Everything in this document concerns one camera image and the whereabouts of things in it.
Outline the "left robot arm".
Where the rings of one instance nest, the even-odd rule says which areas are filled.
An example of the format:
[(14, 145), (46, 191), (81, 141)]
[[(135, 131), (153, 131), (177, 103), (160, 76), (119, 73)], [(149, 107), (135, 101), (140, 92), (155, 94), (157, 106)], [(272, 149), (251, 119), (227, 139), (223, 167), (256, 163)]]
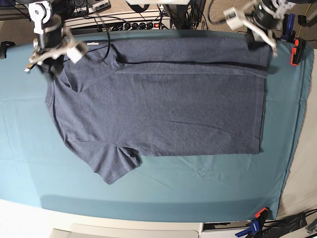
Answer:
[(277, 56), (277, 42), (273, 30), (281, 28), (284, 16), (296, 4), (287, 0), (253, 0), (254, 8), (246, 14), (245, 36), (249, 50), (256, 50), (264, 45), (271, 48), (273, 56)]

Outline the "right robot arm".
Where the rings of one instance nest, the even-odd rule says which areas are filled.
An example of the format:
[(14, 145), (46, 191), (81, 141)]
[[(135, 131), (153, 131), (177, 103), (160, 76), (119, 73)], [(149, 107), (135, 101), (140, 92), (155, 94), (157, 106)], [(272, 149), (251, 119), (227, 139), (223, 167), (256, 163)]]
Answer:
[(64, 53), (57, 54), (67, 45), (64, 22), (74, 12), (71, 0), (20, 0), (26, 5), (31, 20), (34, 23), (34, 51), (25, 68), (30, 72), (38, 67), (46, 77), (54, 78), (63, 69)]

